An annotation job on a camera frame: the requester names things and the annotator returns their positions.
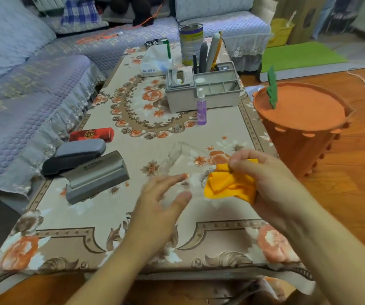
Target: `green felt leaf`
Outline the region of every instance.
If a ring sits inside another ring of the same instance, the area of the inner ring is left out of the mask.
[[[270,104],[273,109],[275,109],[278,101],[278,87],[276,75],[274,72],[274,66],[271,66],[267,72],[267,78],[269,80],[269,86],[267,87],[267,94],[270,97]]]

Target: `white cable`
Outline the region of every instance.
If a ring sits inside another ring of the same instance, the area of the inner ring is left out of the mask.
[[[360,76],[360,75],[358,75],[358,74],[355,74],[355,73],[351,73],[351,72],[350,72],[351,70],[356,70],[356,69],[362,69],[362,68],[349,68],[349,69],[347,70],[347,73],[348,73],[349,75],[359,77],[359,78],[360,78],[360,79],[364,82],[364,85],[365,85],[365,79],[364,79],[362,76]]]

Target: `radiator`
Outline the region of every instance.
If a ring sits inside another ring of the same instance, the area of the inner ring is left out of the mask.
[[[33,0],[39,12],[64,8],[66,0]]]

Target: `purple liquid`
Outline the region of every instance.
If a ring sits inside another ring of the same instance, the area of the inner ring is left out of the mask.
[[[198,125],[206,124],[206,101],[197,101]]]

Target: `coffee table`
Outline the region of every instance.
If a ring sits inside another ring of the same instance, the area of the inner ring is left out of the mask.
[[[109,258],[127,230],[141,186],[159,173],[187,173],[165,200],[190,189],[193,199],[178,220],[164,252],[147,265],[141,279],[233,279],[266,275],[284,279],[302,292],[314,287],[311,274],[287,240],[237,198],[207,200],[206,175],[243,148],[277,155],[242,87],[238,107],[171,114],[165,77],[142,78],[144,48],[130,48],[94,100],[79,130],[112,127],[106,154],[118,150],[130,180],[75,205],[65,199],[64,178],[46,180],[0,249],[0,280],[14,272],[94,272]],[[179,44],[171,44],[181,64]],[[229,61],[222,47],[218,62]],[[165,167],[175,148],[176,164]]]

